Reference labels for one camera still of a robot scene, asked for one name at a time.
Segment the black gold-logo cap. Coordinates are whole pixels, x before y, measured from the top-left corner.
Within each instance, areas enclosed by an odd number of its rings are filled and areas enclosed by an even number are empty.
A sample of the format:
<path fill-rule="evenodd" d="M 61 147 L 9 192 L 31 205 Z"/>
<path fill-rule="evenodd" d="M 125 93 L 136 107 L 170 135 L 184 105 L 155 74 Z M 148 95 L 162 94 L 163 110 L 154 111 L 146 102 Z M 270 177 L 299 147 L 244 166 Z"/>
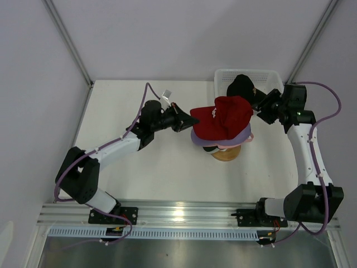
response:
<path fill-rule="evenodd" d="M 226 90 L 227 97 L 240 96 L 255 109 L 258 104 L 267 96 L 264 92 L 257 89 L 251 79 L 244 75 L 239 74 L 234 81 L 228 86 Z"/>

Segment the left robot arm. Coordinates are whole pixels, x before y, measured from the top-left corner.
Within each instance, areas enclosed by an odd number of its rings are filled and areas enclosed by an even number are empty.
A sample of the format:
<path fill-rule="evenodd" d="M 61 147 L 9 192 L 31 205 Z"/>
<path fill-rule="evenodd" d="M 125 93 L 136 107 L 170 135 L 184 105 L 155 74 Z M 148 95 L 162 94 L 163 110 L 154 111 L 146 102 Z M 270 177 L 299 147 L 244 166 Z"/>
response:
<path fill-rule="evenodd" d="M 95 149 L 72 147 L 55 179 L 56 187 L 77 203 L 100 211 L 107 223 L 115 223 L 120 219 L 120 203 L 98 187 L 100 172 L 121 157 L 145 148 L 153 141 L 155 132 L 167 128 L 181 132 L 198 122 L 174 102 L 163 109 L 159 101 L 149 100 L 122 137 Z"/>

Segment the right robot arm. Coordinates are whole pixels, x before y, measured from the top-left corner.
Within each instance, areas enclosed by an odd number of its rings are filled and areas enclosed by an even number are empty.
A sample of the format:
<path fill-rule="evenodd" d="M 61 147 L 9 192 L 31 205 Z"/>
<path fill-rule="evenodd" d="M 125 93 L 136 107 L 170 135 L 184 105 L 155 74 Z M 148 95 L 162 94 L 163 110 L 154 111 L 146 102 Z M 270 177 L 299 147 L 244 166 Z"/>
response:
<path fill-rule="evenodd" d="M 298 186 L 284 198 L 261 198 L 254 212 L 255 221 L 266 226 L 274 217 L 294 222 L 328 224 L 344 198 L 334 186 L 317 142 L 313 111 L 305 109 L 305 82 L 286 84 L 283 92 L 272 90 L 257 105 L 258 117 L 268 124 L 279 121 L 295 156 Z"/>

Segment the red baseball cap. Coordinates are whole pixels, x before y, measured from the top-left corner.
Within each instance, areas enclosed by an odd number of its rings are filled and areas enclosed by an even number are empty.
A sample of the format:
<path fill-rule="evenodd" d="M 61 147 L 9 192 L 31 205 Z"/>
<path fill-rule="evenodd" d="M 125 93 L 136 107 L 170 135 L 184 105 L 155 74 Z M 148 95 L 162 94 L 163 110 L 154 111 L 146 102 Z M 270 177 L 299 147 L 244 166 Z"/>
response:
<path fill-rule="evenodd" d="M 240 96 L 217 97 L 214 105 L 190 110 L 199 120 L 193 125 L 196 136 L 203 140 L 232 140 L 250 123 L 253 110 L 250 103 Z"/>

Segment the white NY baseball cap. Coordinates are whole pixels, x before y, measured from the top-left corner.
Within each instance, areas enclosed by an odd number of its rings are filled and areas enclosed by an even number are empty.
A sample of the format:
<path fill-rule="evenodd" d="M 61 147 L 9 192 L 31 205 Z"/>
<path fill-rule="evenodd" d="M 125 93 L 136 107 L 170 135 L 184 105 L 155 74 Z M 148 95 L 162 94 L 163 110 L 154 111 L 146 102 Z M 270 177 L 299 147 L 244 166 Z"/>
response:
<path fill-rule="evenodd" d="M 220 149 L 217 146 L 215 146 L 215 147 L 207 147 L 206 149 L 207 149 L 207 152 L 209 154 L 214 154 L 216 152 L 225 152 L 226 151 L 226 149 Z"/>

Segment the purple LA baseball cap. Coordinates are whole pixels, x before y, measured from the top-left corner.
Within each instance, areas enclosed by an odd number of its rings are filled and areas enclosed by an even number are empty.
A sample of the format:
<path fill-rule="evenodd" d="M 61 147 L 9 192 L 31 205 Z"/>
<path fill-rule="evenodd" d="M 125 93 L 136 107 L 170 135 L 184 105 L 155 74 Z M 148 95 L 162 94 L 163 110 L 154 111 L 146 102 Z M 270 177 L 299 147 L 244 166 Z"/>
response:
<path fill-rule="evenodd" d="M 230 140 L 203 140 L 199 138 L 194 130 L 191 130 L 191 141 L 201 147 L 212 147 L 212 146 L 233 146 L 245 142 L 250 142 L 249 138 L 254 138 L 254 135 L 251 131 L 250 123 L 233 139 Z"/>

